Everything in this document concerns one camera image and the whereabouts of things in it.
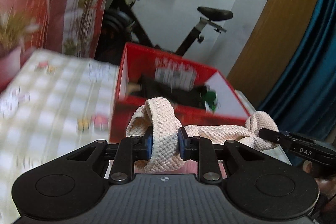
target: checkered tablecloth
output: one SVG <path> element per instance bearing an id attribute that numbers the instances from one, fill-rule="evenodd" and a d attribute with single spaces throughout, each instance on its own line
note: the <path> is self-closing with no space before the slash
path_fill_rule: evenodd
<path id="1" fill-rule="evenodd" d="M 36 50 L 0 96 L 0 223 L 19 217 L 22 173 L 94 140 L 108 140 L 119 68 Z"/>

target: black saddle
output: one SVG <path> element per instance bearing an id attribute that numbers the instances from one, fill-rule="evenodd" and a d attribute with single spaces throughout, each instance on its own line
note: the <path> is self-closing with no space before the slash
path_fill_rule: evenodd
<path id="1" fill-rule="evenodd" d="M 200 6 L 197 8 L 197 11 L 206 16 L 211 21 L 223 21 L 233 18 L 233 13 L 229 10 L 220 10 Z"/>

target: curtain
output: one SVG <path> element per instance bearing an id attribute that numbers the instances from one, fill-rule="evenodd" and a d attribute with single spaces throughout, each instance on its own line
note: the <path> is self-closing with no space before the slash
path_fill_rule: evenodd
<path id="1" fill-rule="evenodd" d="M 280 130 L 324 140 L 335 127 L 335 23 L 336 0 L 318 0 L 298 49 L 258 107 L 269 113 Z M 294 165 L 301 162 L 288 156 Z"/>

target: textured cloth strap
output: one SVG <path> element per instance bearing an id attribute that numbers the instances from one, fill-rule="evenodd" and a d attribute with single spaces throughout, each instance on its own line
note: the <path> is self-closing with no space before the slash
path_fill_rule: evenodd
<path id="1" fill-rule="evenodd" d="M 141 171 L 148 173 L 172 171 L 181 168 L 184 161 L 179 155 L 177 131 L 182 126 L 174 115 L 170 102 L 161 97 L 146 100 L 133 114 L 126 129 L 126 136 L 143 136 L 148 126 L 153 126 L 152 158 L 135 163 Z M 256 150 L 277 147 L 275 143 L 259 138 L 259 130 L 268 128 L 278 131 L 272 118 L 265 112 L 257 111 L 242 126 L 186 126 L 188 136 L 208 138 L 215 144 L 224 144 L 226 140 L 236 140 Z"/>

